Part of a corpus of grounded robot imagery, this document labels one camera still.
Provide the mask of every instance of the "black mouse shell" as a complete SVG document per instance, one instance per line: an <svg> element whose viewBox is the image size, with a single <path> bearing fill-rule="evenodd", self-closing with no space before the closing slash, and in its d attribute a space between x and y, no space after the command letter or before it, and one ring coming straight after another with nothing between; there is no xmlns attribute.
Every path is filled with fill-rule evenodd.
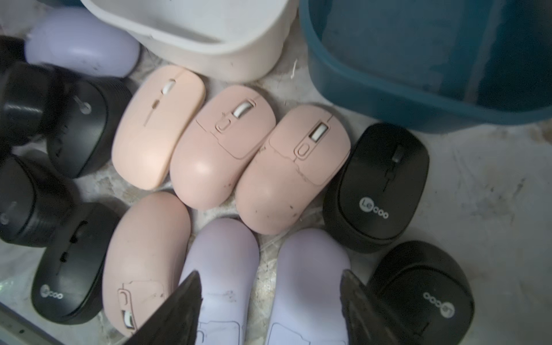
<svg viewBox="0 0 552 345"><path fill-rule="evenodd" d="M399 146L402 160L394 164ZM362 253L389 245L412 220L428 169L427 149L409 131L385 123L368 127L326 193L328 232Z"/></svg>
<svg viewBox="0 0 552 345"><path fill-rule="evenodd" d="M420 345L460 343L474 316L466 275L449 254L429 243L410 241L393 248L368 289Z"/></svg>
<svg viewBox="0 0 552 345"><path fill-rule="evenodd" d="M0 166L0 238L46 247L73 206L65 185L41 165L10 155Z"/></svg>
<svg viewBox="0 0 552 345"><path fill-rule="evenodd" d="M23 145L54 128L65 93L60 71L16 62L0 81L0 136Z"/></svg>
<svg viewBox="0 0 552 345"><path fill-rule="evenodd" d="M17 61L25 61L25 41L17 37L0 36L0 75Z"/></svg>
<svg viewBox="0 0 552 345"><path fill-rule="evenodd" d="M102 309L102 272L119 217L106 206L75 207L56 230L36 270L31 290L35 310L57 323L75 325Z"/></svg>
<svg viewBox="0 0 552 345"><path fill-rule="evenodd" d="M48 155L56 170L77 178L107 163L131 98L118 78L90 78L73 84L57 125L47 137Z"/></svg>

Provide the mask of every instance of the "black cylindrical object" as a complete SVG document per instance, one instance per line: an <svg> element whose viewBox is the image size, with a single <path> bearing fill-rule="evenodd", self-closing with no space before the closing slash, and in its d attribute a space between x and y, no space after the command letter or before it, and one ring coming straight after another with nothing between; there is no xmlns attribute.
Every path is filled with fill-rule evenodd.
<svg viewBox="0 0 552 345"><path fill-rule="evenodd" d="M16 62L0 81L0 136L11 145L23 145L49 133L60 115L63 94L58 69Z"/></svg>
<svg viewBox="0 0 552 345"><path fill-rule="evenodd" d="M73 206L63 183L46 168L17 156L0 166L0 238L46 247L55 227Z"/></svg>

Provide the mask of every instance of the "computer mouse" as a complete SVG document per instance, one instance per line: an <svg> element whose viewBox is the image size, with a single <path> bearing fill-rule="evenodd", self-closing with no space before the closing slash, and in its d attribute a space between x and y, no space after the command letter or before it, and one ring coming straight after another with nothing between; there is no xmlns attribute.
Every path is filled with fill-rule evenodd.
<svg viewBox="0 0 552 345"><path fill-rule="evenodd" d="M402 235L426 184L429 154L401 127L368 127L330 184L323 206L326 230L341 244L369 253Z"/></svg>
<svg viewBox="0 0 552 345"><path fill-rule="evenodd" d="M205 99L205 86L178 66L155 70L127 107L113 143L113 166L127 182L159 187L178 139Z"/></svg>
<svg viewBox="0 0 552 345"><path fill-rule="evenodd" d="M77 205L56 229L31 290L34 309L56 323L85 323L102 309L102 272L119 216L98 203Z"/></svg>
<svg viewBox="0 0 552 345"><path fill-rule="evenodd" d="M224 89L200 110L174 149L176 195L198 210L222 204L274 126L274 112L258 92L241 85Z"/></svg>
<svg viewBox="0 0 552 345"><path fill-rule="evenodd" d="M0 76L17 61L25 61L25 41L0 36Z"/></svg>
<svg viewBox="0 0 552 345"><path fill-rule="evenodd" d="M13 155L0 166L0 238L4 242L48 246L72 207L65 185L45 167Z"/></svg>
<svg viewBox="0 0 552 345"><path fill-rule="evenodd" d="M196 344L243 345L258 267L259 245L242 222L215 219L199 232L181 275L181 282L193 271L201 278L203 302Z"/></svg>
<svg viewBox="0 0 552 345"><path fill-rule="evenodd" d="M105 258L105 315L130 337L178 286L188 239L186 206L167 192L133 205L113 233Z"/></svg>
<svg viewBox="0 0 552 345"><path fill-rule="evenodd" d="M50 161L69 178L100 169L111 158L119 121L132 94L118 78L88 78L71 87L53 132Z"/></svg>
<svg viewBox="0 0 552 345"><path fill-rule="evenodd" d="M292 225L349 156L339 120L313 105L291 110L268 136L236 187L236 207L253 231Z"/></svg>
<svg viewBox="0 0 552 345"><path fill-rule="evenodd" d="M457 262L434 245L402 243L380 262L368 289L417 344L456 345L474 317L474 298Z"/></svg>
<svg viewBox="0 0 552 345"><path fill-rule="evenodd" d="M305 229L280 248L266 345L347 345L339 286L351 262L330 235Z"/></svg>
<svg viewBox="0 0 552 345"><path fill-rule="evenodd" d="M139 56L140 44L135 38L85 8L49 11L25 42L29 63L50 63L95 77L125 77Z"/></svg>
<svg viewBox="0 0 552 345"><path fill-rule="evenodd" d="M54 129L65 86L52 66L16 62L0 81L0 136L23 145Z"/></svg>

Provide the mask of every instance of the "concrete floor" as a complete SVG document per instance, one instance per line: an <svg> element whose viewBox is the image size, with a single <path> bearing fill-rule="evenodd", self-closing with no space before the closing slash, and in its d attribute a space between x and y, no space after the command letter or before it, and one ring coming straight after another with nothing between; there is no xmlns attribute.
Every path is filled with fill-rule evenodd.
<svg viewBox="0 0 552 345"><path fill-rule="evenodd" d="M47 12L34 0L0 0L0 34L23 37ZM131 78L140 83L166 62L144 50ZM212 98L227 83L203 78ZM312 86L307 49L298 21L274 70L251 86L266 91L278 118L301 103L322 104L339 116L353 142L375 119L335 107ZM552 338L552 121L519 127L482 125L447 135L415 133L431 157L420 205L400 242L436 244L450 253L469 278L476 302L474 322L462 345L543 344ZM19 153L44 151L37 142ZM120 178L111 163L75 180L81 198L101 200L123 213L147 192ZM162 187L170 188L170 182ZM323 227L322 196L290 232ZM231 197L207 212L191 211L194 232L210 220L237 214ZM289 233L261 236L261 265L250 303L246 344L261 345L275 286L278 249ZM42 319L29 291L43 250L0 242L0 301L65 344L117 344L124 338L103 313L78 326ZM353 270L365 282L384 252L349 252Z"/></svg>

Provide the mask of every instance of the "mouse right button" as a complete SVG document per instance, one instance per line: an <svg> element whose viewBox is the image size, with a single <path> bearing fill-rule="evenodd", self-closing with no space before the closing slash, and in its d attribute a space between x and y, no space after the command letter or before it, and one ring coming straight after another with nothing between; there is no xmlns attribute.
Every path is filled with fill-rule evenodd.
<svg viewBox="0 0 552 345"><path fill-rule="evenodd" d="M299 159L295 161L295 164L299 167L299 171L315 185L327 183L344 164L351 150L351 141L339 120L332 117L326 124L322 123L319 128L326 125L327 129L318 142L308 139L311 141L311 152L307 159L301 159L304 144L296 150Z"/></svg>

